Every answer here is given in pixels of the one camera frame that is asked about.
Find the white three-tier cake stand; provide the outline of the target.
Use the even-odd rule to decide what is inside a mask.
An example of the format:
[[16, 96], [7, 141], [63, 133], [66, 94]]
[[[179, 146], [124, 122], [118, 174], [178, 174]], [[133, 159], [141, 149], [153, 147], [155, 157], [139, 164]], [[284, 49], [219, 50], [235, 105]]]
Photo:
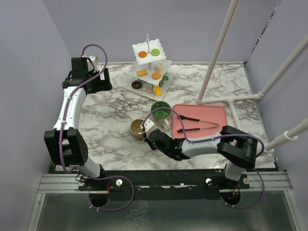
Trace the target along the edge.
[[[128, 71], [128, 75], [130, 79], [128, 80], [125, 89], [134, 92], [136, 94], [139, 94], [140, 96], [147, 97], [149, 99], [155, 100], [155, 101], [161, 101], [163, 97], [166, 95], [167, 90], [169, 89], [174, 75], [169, 71], [169, 67], [172, 64], [171, 60], [168, 60], [166, 57], [166, 54], [164, 52], [164, 49], [160, 43], [159, 39], [150, 40], [149, 34], [146, 35], [146, 41], [143, 43], [133, 44], [132, 45], [136, 61], [131, 66], [130, 70]], [[159, 56], [152, 56], [151, 50], [152, 49], [159, 49], [160, 55]], [[147, 56], [145, 58], [140, 58], [138, 56], [138, 53], [141, 51], [147, 52]], [[159, 79], [153, 79], [152, 74], [153, 72], [156, 72], [154, 67], [156, 63], [164, 63], [165, 69], [163, 72], [161, 72], [161, 77]], [[143, 77], [138, 77], [136, 72], [139, 70], [146, 69], [148, 72], [148, 75]], [[164, 81], [164, 86], [160, 88], [161, 90], [161, 96], [156, 97], [153, 89], [153, 85], [159, 85], [159, 82], [162, 80], [163, 75], [165, 73], [169, 74], [169, 79], [167, 81]], [[142, 88], [149, 87], [152, 90], [152, 93], [147, 93], [145, 91], [138, 90], [135, 91], [131, 88], [131, 83], [134, 80], [139, 80], [142, 82]]]

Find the orange round cookie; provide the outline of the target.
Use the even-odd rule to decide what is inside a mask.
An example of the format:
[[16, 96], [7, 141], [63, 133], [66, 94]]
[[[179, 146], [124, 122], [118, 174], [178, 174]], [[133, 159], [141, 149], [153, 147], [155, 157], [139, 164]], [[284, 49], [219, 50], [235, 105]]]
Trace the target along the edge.
[[152, 74], [152, 78], [153, 79], [159, 79], [161, 77], [161, 73], [160, 72], [153, 72], [153, 74]]

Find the green-inside ceramic mug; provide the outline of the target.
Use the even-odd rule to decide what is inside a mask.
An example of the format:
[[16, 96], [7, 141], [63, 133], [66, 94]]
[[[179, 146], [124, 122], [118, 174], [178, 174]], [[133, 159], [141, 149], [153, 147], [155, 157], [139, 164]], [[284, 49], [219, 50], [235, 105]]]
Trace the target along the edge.
[[157, 101], [151, 107], [153, 122], [166, 131], [170, 130], [169, 119], [172, 116], [170, 108], [171, 106], [165, 101]]

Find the yellow layered cake slice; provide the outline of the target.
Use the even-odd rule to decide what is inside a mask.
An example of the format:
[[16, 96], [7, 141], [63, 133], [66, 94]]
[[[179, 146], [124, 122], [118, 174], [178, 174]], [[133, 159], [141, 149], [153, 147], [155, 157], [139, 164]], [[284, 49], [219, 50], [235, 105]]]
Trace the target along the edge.
[[153, 85], [154, 93], [156, 97], [161, 96], [161, 90], [159, 85]]

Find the white round cake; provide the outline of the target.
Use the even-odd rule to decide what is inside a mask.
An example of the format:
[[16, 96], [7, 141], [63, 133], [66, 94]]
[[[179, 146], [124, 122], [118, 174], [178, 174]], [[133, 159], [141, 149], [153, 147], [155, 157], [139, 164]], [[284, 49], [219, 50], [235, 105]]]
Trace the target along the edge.
[[163, 72], [165, 69], [165, 65], [164, 63], [156, 63], [155, 67], [154, 67], [156, 72]]

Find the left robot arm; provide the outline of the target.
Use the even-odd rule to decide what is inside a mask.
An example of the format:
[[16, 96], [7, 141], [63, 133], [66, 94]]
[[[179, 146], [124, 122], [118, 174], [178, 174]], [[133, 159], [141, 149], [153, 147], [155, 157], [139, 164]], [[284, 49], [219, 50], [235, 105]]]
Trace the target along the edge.
[[88, 146], [79, 132], [79, 120], [87, 95], [113, 87], [108, 68], [98, 64], [98, 56], [72, 58], [71, 66], [62, 82], [64, 100], [60, 114], [53, 129], [44, 133], [44, 141], [54, 165], [91, 176], [90, 185], [101, 190], [106, 185], [103, 167], [89, 157]]

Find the brown round cookie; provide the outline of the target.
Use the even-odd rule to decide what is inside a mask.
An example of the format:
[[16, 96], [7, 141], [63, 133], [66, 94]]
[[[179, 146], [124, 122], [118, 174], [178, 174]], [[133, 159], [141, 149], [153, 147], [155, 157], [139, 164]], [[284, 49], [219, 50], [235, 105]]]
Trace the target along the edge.
[[145, 57], [147, 56], [147, 52], [141, 51], [141, 52], [138, 53], [138, 56], [139, 56], [140, 58], [145, 58]]

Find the green cake piece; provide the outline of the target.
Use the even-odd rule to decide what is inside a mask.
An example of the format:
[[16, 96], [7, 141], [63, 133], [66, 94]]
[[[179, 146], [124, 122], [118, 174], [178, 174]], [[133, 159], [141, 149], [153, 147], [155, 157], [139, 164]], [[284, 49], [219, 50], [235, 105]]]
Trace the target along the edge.
[[163, 75], [162, 80], [163, 80], [163, 81], [167, 81], [168, 79], [169, 79], [169, 74], [168, 74], [168, 73], [165, 73], [165, 74]]

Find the square yellow biscuit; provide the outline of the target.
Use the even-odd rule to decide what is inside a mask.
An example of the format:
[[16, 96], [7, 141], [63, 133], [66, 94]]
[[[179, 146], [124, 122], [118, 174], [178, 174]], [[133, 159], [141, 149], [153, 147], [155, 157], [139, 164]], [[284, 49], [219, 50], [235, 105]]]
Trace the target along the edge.
[[148, 75], [148, 72], [147, 72], [146, 69], [143, 69], [143, 70], [137, 71], [136, 74], [137, 74], [138, 77], [143, 77], [143, 76]]

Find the sprinkled white cake slice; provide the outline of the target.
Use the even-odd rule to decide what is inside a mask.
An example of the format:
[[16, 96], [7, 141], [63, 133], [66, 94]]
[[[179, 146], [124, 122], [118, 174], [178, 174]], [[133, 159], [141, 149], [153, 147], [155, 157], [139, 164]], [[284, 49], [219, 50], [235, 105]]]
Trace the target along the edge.
[[145, 91], [145, 92], [147, 92], [147, 93], [152, 93], [152, 90], [151, 90], [151, 88], [149, 88], [149, 87], [145, 87], [145, 88], [143, 88], [142, 90]]

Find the chocolate sprinkled donut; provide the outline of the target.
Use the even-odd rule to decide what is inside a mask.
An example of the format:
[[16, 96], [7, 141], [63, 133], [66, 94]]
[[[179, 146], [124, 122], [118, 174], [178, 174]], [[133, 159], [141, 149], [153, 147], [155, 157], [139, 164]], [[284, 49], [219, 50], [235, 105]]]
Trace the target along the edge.
[[131, 88], [135, 91], [141, 90], [142, 89], [142, 82], [139, 81], [139, 80], [132, 81]]

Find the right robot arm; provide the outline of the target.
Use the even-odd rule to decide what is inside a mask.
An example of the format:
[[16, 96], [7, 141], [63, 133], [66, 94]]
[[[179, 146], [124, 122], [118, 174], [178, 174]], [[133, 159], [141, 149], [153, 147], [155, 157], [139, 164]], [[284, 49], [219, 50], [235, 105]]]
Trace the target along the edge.
[[144, 141], [152, 150], [159, 150], [177, 161], [199, 155], [221, 154], [229, 161], [221, 176], [221, 183], [226, 188], [234, 187], [246, 169], [255, 167], [257, 145], [260, 143], [264, 148], [260, 139], [231, 126], [224, 126], [221, 132], [214, 135], [192, 140], [173, 139], [150, 122], [142, 128], [145, 130]]

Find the green macaron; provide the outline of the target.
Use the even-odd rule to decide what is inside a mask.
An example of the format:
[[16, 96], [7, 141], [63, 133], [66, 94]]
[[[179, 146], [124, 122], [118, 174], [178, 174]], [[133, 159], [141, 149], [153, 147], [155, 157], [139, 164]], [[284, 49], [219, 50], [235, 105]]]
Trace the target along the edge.
[[152, 56], [159, 56], [160, 55], [160, 50], [159, 49], [152, 49], [151, 50], [151, 55]]

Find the pink serving tray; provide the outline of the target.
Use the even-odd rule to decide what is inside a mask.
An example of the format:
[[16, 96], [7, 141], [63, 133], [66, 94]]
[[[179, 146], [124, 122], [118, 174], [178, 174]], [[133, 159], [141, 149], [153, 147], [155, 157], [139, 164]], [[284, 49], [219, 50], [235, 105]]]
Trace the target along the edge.
[[201, 138], [219, 133], [227, 125], [226, 110], [222, 106], [176, 104], [173, 110], [179, 115], [194, 120], [184, 119], [183, 124], [189, 139]]

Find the beige ceramic mug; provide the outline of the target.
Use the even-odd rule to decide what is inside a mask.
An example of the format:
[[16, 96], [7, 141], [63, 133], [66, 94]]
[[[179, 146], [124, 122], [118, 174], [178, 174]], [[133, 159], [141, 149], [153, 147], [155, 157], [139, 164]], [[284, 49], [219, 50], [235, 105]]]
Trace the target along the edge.
[[142, 119], [135, 119], [131, 122], [129, 127], [129, 131], [132, 137], [140, 141], [145, 138], [145, 131], [141, 127], [142, 123]]

